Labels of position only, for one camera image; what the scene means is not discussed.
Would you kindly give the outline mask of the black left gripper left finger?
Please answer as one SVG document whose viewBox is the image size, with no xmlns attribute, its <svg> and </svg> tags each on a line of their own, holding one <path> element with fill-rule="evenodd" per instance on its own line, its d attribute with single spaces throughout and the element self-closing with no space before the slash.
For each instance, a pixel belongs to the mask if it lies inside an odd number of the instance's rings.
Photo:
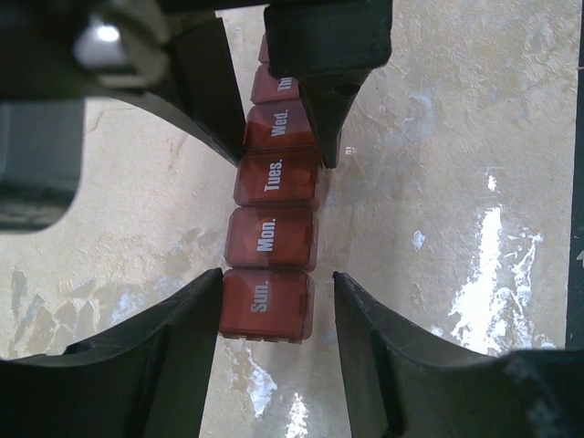
<svg viewBox="0 0 584 438">
<path fill-rule="evenodd" d="M 2 436 L 198 436 L 222 303 L 211 269 L 60 355 L 2 361 Z"/>
</svg>

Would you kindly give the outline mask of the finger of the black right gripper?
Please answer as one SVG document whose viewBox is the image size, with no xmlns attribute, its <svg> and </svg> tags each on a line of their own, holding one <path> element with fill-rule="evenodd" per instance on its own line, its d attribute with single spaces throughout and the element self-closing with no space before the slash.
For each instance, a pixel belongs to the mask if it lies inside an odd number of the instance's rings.
<svg viewBox="0 0 584 438">
<path fill-rule="evenodd" d="M 361 86 L 390 59 L 392 2 L 269 5 L 264 20 L 269 71 L 297 81 L 322 160 L 335 168 L 341 131 Z"/>
<path fill-rule="evenodd" d="M 245 117 L 219 17 L 94 17 L 81 65 L 109 98 L 129 103 L 237 164 Z"/>
</svg>

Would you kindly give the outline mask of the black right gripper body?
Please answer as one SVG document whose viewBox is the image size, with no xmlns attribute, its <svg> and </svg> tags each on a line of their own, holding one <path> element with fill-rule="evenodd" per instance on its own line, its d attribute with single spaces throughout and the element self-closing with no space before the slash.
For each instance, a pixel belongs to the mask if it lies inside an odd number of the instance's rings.
<svg viewBox="0 0 584 438">
<path fill-rule="evenodd" d="M 174 95 L 170 44 L 215 1 L 4 1 L 1 98 Z"/>
</svg>

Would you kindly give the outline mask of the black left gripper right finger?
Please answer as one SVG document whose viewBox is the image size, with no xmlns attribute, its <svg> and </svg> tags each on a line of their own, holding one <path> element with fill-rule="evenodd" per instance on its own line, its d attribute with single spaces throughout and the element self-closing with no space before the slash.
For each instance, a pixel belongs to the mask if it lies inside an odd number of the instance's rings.
<svg viewBox="0 0 584 438">
<path fill-rule="evenodd" d="M 351 276 L 333 278 L 352 436 L 582 436 L 582 351 L 486 356 L 417 326 Z"/>
</svg>

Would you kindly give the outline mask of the red weekly pill organizer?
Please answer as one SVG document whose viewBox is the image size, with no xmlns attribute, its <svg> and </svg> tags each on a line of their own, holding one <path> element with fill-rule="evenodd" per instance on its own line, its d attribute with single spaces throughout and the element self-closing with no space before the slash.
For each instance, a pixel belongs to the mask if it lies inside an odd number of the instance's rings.
<svg viewBox="0 0 584 438">
<path fill-rule="evenodd" d="M 263 41 L 224 258 L 220 334 L 300 343 L 312 333 L 324 169 L 294 78 L 274 78 Z"/>
</svg>

